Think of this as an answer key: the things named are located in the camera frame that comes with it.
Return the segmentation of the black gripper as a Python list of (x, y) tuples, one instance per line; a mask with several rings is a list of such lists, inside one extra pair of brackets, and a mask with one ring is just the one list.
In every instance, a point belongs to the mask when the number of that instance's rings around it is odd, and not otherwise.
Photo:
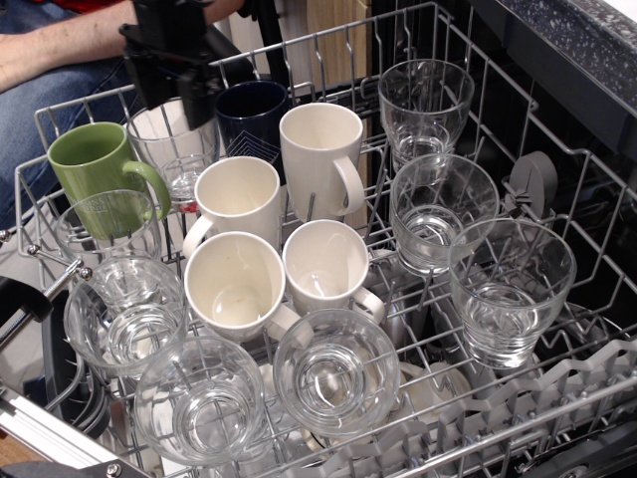
[(214, 117), (219, 79), (209, 77), (213, 60), (204, 8), (210, 1), (134, 1), (134, 24), (125, 39), (124, 64), (143, 106), (155, 109), (181, 98), (188, 126), (197, 129)]

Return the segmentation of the person's forearm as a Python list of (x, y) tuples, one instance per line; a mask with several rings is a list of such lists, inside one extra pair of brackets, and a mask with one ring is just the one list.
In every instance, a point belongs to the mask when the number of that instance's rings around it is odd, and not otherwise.
[(122, 55), (125, 39), (119, 27), (135, 22), (133, 3), (120, 1), (31, 32), (2, 34), (1, 91), (60, 67)]

